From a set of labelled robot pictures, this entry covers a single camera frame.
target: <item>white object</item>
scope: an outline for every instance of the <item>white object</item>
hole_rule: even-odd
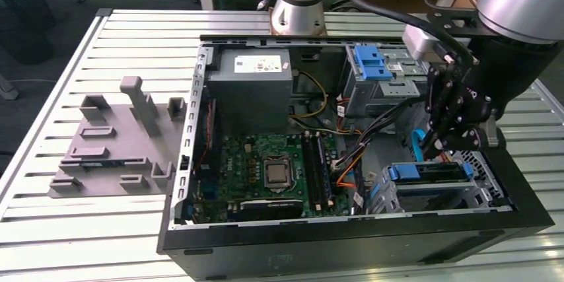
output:
[[[272,73],[283,71],[280,55],[240,55],[235,58],[236,73]]]

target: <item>metal workbench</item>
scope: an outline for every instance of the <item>metal workbench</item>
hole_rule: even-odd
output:
[[[401,36],[403,25],[365,14],[327,14],[329,35]],[[113,11],[96,17],[0,179],[0,275],[4,281],[188,281],[155,252],[163,195],[51,199],[45,193],[83,117],[87,93],[129,103],[124,75],[144,79],[155,103],[185,96],[200,34],[268,34],[255,12]],[[556,225],[456,264],[268,279],[319,281],[564,280],[564,112],[536,83],[499,124],[508,150]]]

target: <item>connector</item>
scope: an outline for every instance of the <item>connector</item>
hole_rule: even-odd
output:
[[[256,5],[256,10],[260,11],[264,9],[264,7],[267,6],[267,0],[263,0],[257,5]]]

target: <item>yellow wire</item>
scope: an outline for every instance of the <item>yellow wire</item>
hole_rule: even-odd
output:
[[[325,107],[327,107],[327,93],[325,93],[324,87],[321,86],[321,84],[319,83],[319,81],[313,78],[313,76],[311,76],[309,74],[307,74],[304,72],[300,72],[300,74],[304,74],[307,77],[309,77],[309,79],[317,85],[319,89],[321,90],[321,92],[324,94],[324,103],[321,104],[321,108],[319,108],[319,110],[316,110],[311,114],[289,115],[291,118],[309,118],[309,117],[313,117],[313,116],[319,115],[325,110]]]

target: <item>motherboard chip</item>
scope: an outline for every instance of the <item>motherboard chip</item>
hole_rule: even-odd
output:
[[[281,193],[292,185],[292,164],[288,156],[264,161],[264,187]]]

